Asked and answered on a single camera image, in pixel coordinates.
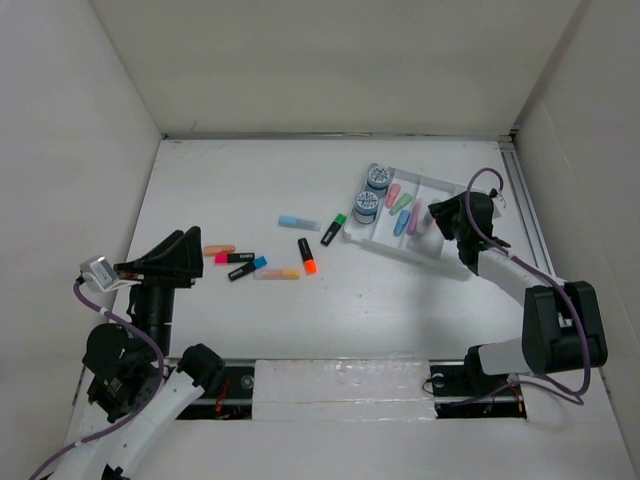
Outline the blue eraser case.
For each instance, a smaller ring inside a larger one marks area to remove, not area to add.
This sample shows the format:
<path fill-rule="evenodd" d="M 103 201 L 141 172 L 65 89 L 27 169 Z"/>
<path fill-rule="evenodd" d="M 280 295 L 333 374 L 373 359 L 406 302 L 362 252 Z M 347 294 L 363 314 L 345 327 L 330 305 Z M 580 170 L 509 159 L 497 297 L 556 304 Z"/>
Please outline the blue eraser case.
<path fill-rule="evenodd" d="M 398 213 L 398 218 L 393 230 L 393 235 L 395 237 L 400 237 L 406 232 L 411 220 L 411 216 L 412 213 L 408 209 L 403 209 Z"/>

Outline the pink eraser case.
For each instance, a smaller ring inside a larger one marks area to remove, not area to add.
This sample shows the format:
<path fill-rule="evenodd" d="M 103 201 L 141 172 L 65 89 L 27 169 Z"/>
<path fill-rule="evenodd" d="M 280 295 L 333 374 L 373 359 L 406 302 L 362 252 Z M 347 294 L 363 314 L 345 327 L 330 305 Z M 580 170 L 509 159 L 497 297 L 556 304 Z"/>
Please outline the pink eraser case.
<path fill-rule="evenodd" d="M 401 185 L 398 183 L 393 183 L 387 192 L 385 199 L 385 207 L 387 209 L 391 209 L 394 205 L 399 193 L 401 192 Z"/>

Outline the white divided organizer tray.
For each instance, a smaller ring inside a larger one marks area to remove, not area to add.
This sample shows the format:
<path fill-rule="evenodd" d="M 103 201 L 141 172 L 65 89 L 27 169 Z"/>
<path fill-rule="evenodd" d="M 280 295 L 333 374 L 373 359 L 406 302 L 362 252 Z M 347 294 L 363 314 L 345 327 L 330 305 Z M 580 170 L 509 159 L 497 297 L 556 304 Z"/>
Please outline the white divided organizer tray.
<path fill-rule="evenodd" d="M 372 163 L 343 227 L 347 241 L 367 249 L 468 277 L 453 241 L 428 206 L 464 193 L 461 184 Z"/>

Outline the yellow cap translucent marker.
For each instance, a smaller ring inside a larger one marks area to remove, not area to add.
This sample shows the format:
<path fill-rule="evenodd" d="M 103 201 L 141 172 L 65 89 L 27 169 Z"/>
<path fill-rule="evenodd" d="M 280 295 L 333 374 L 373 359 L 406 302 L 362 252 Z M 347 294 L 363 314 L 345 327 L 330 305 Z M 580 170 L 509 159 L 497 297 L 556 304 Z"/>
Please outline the yellow cap translucent marker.
<path fill-rule="evenodd" d="M 260 269 L 254 272 L 256 280 L 299 280 L 301 273 L 297 269 Z"/>

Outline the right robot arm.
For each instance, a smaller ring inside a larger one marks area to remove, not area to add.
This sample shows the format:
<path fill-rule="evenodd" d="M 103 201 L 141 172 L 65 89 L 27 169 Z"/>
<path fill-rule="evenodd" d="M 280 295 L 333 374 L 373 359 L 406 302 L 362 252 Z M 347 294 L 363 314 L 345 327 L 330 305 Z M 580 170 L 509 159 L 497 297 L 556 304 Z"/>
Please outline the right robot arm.
<path fill-rule="evenodd" d="M 473 394 L 489 396 L 525 375 L 532 386 L 578 399 L 590 386 L 592 369 L 609 357 L 596 291 L 513 254 L 493 233 L 493 198 L 466 192 L 428 208 L 443 237 L 455 242 L 462 264 L 523 309 L 518 338 L 469 348 L 462 381 Z"/>

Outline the blue cap clear marker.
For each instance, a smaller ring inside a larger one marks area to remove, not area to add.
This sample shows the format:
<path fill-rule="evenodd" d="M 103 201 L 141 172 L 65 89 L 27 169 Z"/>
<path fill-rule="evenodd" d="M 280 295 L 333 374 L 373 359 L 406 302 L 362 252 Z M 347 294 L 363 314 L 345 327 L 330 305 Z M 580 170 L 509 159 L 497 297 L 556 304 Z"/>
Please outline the blue cap clear marker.
<path fill-rule="evenodd" d="M 308 231 L 319 231 L 322 226 L 322 224 L 317 221 L 287 215 L 281 215 L 278 218 L 278 225 L 284 228 L 301 229 Z"/>

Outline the orange cap black highlighter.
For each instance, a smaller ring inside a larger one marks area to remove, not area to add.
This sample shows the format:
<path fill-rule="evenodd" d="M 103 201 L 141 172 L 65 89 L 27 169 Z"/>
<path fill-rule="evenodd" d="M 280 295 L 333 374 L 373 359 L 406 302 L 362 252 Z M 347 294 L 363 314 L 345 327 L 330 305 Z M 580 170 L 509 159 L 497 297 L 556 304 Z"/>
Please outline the orange cap black highlighter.
<path fill-rule="evenodd" d="M 317 272 L 317 265 L 312 254 L 310 245 L 306 238 L 299 238 L 297 240 L 298 248 L 300 251 L 301 259 L 303 262 L 304 270 L 307 275 L 313 275 Z"/>

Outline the aluminium frame profile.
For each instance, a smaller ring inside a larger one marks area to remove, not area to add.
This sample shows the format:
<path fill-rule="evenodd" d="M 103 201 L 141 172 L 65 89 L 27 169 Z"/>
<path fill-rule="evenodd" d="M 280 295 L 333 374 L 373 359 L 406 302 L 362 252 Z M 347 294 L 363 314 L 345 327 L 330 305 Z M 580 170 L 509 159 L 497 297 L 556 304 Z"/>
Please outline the aluminium frame profile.
<path fill-rule="evenodd" d="M 557 276 L 512 138 L 500 136 L 498 148 L 505 167 L 505 176 L 509 179 L 513 192 L 514 203 L 526 231 L 533 262 L 546 274 Z"/>

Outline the green eraser case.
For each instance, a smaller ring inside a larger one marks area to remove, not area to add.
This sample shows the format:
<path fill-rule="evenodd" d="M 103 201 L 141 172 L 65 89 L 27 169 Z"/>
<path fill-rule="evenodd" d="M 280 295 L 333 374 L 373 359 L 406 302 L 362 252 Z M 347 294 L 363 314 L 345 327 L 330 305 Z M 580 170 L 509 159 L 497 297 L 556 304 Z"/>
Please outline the green eraser case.
<path fill-rule="evenodd" d="M 407 207 L 413 201 L 413 196 L 409 193 L 402 194 L 392 205 L 389 210 L 391 215 L 397 215 L 405 207 Z"/>

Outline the purple translucent marker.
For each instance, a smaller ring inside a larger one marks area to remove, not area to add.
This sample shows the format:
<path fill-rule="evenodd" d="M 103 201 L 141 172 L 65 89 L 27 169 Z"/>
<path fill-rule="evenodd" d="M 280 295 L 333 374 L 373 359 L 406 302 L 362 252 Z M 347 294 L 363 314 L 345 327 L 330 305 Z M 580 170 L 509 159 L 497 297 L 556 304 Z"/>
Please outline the purple translucent marker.
<path fill-rule="evenodd" d="M 412 236 L 416 233 L 417 227 L 418 227 L 418 223 L 420 220 L 420 216 L 421 216 L 421 209 L 422 209 L 422 200 L 421 199 L 417 199 L 414 202 L 412 211 L 411 211 L 411 216 L 409 219 L 409 223 L 407 225 L 407 229 L 406 229 L 406 234 L 409 236 Z"/>

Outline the orange cap clear marker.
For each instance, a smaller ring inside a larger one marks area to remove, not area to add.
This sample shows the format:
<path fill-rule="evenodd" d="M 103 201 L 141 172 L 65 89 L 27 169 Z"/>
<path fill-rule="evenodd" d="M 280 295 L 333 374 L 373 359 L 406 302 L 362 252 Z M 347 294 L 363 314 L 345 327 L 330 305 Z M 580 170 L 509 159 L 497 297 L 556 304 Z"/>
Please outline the orange cap clear marker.
<path fill-rule="evenodd" d="M 407 246 L 414 252 L 426 252 L 432 248 L 434 242 L 434 220 L 430 214 L 416 224 L 416 229 L 409 239 Z"/>

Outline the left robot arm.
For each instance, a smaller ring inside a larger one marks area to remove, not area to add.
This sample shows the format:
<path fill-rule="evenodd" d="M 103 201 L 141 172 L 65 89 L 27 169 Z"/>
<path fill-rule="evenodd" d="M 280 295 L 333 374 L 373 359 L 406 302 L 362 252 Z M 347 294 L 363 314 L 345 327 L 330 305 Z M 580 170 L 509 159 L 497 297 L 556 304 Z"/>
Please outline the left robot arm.
<path fill-rule="evenodd" d="M 225 362 L 204 344 L 166 362 L 175 293 L 204 272 L 201 230 L 176 230 L 143 256 L 81 264 L 76 298 L 105 322 L 86 341 L 93 378 L 79 437 L 56 455 L 53 479 L 130 479 L 170 424 L 222 387 Z"/>

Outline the green cap clear marker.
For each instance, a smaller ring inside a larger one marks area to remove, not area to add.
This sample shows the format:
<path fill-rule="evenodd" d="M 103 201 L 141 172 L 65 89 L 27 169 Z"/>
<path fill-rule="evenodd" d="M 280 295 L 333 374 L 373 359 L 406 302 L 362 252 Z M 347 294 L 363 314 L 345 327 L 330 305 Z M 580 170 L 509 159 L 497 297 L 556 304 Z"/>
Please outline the green cap clear marker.
<path fill-rule="evenodd" d="M 433 222 L 434 222 L 434 218 L 433 218 L 432 214 L 430 213 L 430 211 L 427 210 L 425 215 L 424 215 L 424 217 L 423 217 L 422 225 L 425 228 L 429 228 L 433 224 Z"/>

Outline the blue patterned tape roll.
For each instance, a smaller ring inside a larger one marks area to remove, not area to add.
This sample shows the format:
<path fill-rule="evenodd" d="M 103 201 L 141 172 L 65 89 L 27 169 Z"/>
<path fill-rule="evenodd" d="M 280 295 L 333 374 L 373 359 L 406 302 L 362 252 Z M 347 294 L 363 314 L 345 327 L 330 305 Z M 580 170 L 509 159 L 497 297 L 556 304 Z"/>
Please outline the blue patterned tape roll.
<path fill-rule="evenodd" d="M 366 176 L 366 188 L 373 192 L 382 194 L 388 189 L 392 175 L 390 170 L 378 164 L 371 166 Z"/>

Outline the green cap black highlighter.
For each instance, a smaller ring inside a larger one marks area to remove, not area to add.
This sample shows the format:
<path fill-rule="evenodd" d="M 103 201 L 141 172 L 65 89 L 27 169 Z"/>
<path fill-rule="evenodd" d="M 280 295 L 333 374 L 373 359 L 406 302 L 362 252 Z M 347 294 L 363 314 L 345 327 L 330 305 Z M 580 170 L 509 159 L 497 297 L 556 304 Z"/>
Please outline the green cap black highlighter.
<path fill-rule="evenodd" d="M 329 246 L 331 242 L 334 240 L 334 238 L 337 236 L 341 228 L 343 227 L 346 220 L 347 220 L 346 215 L 337 214 L 334 220 L 331 222 L 331 224 L 327 228 L 327 230 L 325 231 L 324 235 L 322 236 L 320 243 L 323 246 Z"/>

